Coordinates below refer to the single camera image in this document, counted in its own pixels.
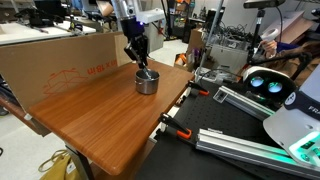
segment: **wooden tabletop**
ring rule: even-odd
[[[51,96],[29,113],[61,139],[111,175],[120,174],[185,90],[193,74],[155,61],[148,68],[160,74],[158,91],[135,90],[136,64]]]

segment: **person's arm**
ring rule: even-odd
[[[266,58],[272,58],[277,54],[277,42],[274,40],[268,41],[261,41],[260,42],[262,48],[265,50]]]

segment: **table leg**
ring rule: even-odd
[[[83,180],[93,180],[94,176],[88,159],[68,143],[66,143],[66,148],[74,165],[77,167],[80,177]]]

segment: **floor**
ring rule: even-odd
[[[150,53],[150,57],[173,66],[175,55],[184,53],[187,47],[181,40],[164,42],[163,48]],[[177,110],[174,107],[169,114],[173,116]],[[0,156],[0,180],[39,179],[42,174],[38,167],[56,150],[65,148],[54,134],[43,138],[11,114],[0,116],[0,147],[4,150]]]

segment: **white wall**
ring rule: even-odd
[[[152,1],[153,8],[161,8],[161,0],[150,0]],[[222,21],[226,26],[237,26],[238,24],[246,25],[246,32],[254,32],[256,24],[257,9],[244,9],[243,3],[246,0],[224,0],[223,6],[226,7],[226,11],[223,15]],[[194,8],[194,13],[199,14],[203,6],[206,6],[206,9],[217,8],[220,0],[196,0],[196,6]],[[296,6],[299,4],[299,1],[296,0],[286,0],[284,4],[279,6],[282,14],[286,11],[294,11]],[[311,15],[311,10],[315,8],[320,8],[320,4],[315,3],[306,3],[302,2],[300,7],[297,10],[304,10],[304,17],[307,19],[315,19]],[[276,19],[279,19],[279,13],[276,8],[266,8],[265,17],[262,20],[260,27],[260,32],[265,30],[272,22]]]

